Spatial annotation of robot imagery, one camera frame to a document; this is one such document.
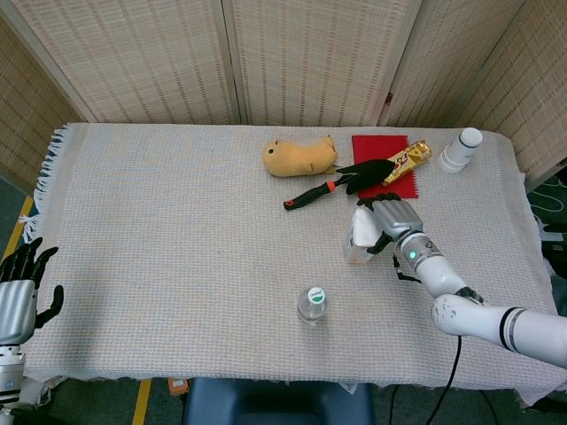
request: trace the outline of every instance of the yellow plush toy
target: yellow plush toy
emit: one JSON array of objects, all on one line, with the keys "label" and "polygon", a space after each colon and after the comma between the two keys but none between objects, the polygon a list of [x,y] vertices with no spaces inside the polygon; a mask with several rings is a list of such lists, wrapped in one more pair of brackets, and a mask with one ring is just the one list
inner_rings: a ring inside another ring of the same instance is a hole
[{"label": "yellow plush toy", "polygon": [[337,159],[337,151],[330,135],[309,146],[277,140],[266,145],[262,159],[267,170],[278,177],[334,173],[332,165]]}]

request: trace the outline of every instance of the yellow tape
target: yellow tape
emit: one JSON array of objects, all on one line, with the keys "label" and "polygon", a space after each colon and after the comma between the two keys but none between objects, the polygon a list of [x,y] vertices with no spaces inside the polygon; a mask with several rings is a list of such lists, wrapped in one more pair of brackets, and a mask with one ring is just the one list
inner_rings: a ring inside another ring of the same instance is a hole
[{"label": "yellow tape", "polygon": [[138,400],[136,401],[136,409],[134,410],[132,425],[144,425],[145,411],[148,407],[148,399],[150,398],[150,387],[151,379],[144,379],[140,382]]},{"label": "yellow tape", "polygon": [[[26,197],[24,201],[24,205],[21,207],[19,211],[19,215],[28,215],[32,209],[32,205],[34,204],[34,200],[31,197]],[[24,223],[17,222],[14,226],[14,230],[12,231],[12,235],[10,236],[10,240],[8,241],[8,245],[6,246],[6,250],[4,251],[4,255],[2,259],[5,259],[18,247],[19,237],[21,236],[21,232],[24,230]]]}]

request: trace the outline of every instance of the black chair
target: black chair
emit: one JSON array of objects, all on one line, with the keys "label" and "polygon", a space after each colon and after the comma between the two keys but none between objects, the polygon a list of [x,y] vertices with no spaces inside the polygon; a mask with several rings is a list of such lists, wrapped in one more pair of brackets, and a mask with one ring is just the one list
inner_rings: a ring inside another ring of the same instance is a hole
[{"label": "black chair", "polygon": [[369,384],[195,378],[183,425],[374,425]]}]

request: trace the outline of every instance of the robotic arm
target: robotic arm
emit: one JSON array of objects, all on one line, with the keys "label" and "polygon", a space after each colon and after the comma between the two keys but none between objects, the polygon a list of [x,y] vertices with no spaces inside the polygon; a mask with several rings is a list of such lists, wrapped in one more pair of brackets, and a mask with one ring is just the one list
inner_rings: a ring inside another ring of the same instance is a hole
[{"label": "robotic arm", "polygon": [[423,286],[436,298],[433,323],[443,332],[476,336],[512,352],[567,368],[567,318],[523,307],[490,306],[469,288],[423,232],[414,209],[395,194],[359,201],[374,212],[382,235],[369,252],[395,242]]},{"label": "robotic arm", "polygon": [[35,254],[42,238],[20,246],[0,264],[0,423],[2,405],[19,400],[26,355],[20,346],[61,311],[63,287],[57,286],[51,307],[37,314],[37,290],[48,260],[58,248]]}]

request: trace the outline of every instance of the bottle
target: bottle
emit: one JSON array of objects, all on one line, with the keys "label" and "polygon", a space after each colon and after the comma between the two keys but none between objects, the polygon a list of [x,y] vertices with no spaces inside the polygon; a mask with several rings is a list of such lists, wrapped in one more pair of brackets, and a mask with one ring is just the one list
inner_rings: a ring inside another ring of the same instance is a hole
[{"label": "bottle", "polygon": [[481,142],[480,131],[473,127],[465,128],[438,156],[439,166],[448,173],[459,173],[469,164],[470,157]]},{"label": "bottle", "polygon": [[298,299],[298,315],[307,323],[320,320],[329,307],[329,300],[322,288],[307,288]]}]

